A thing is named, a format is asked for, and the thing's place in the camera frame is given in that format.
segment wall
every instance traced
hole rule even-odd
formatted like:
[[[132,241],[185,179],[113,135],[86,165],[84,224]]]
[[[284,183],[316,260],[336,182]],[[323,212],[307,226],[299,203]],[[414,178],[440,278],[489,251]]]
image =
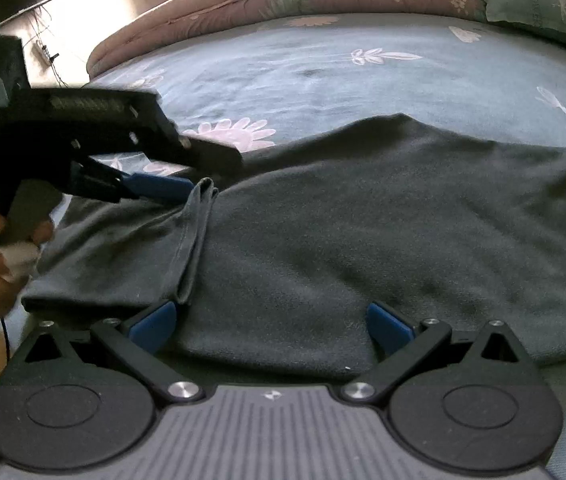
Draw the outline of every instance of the wall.
[[[71,86],[88,81],[87,58],[94,47],[146,10],[165,0],[53,0],[37,12],[40,36],[51,54],[60,54],[54,65]],[[42,65],[34,52],[36,19],[33,13],[20,16],[1,28],[3,34],[18,36],[25,45],[29,78],[34,86],[57,84],[52,70]]]

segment blue gripper pad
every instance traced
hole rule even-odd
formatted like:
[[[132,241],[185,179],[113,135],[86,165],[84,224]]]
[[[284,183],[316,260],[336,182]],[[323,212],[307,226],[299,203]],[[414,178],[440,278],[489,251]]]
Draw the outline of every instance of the blue gripper pad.
[[[156,176],[133,173],[123,177],[123,184],[132,193],[171,204],[184,204],[194,189],[194,184],[177,176]]]
[[[176,305],[171,301],[131,326],[127,337],[150,354],[156,354],[176,330]]]
[[[367,306],[365,322],[367,332],[383,348],[387,355],[391,355],[403,348],[416,337],[415,327],[397,316],[388,312],[382,303],[370,303]]]

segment dark gray cloth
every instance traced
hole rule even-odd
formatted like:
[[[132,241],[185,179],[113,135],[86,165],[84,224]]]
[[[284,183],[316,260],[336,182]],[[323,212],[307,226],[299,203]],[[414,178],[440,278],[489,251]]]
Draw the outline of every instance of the dark gray cloth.
[[[376,362],[364,316],[378,299],[458,330],[503,319],[537,361],[566,359],[566,148],[399,115],[255,152],[217,184],[175,351],[349,377]],[[188,222],[157,220],[169,214],[74,200],[26,305],[182,298],[166,261]]]

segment metal bolt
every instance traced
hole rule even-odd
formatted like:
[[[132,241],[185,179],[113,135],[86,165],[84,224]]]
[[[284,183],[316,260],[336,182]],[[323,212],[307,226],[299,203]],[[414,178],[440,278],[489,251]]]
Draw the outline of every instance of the metal bolt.
[[[343,393],[350,399],[369,399],[376,393],[376,390],[371,384],[349,383],[346,384]]]
[[[176,399],[191,399],[192,397],[197,396],[201,389],[197,384],[189,381],[179,381],[178,383],[170,384],[167,391]]]

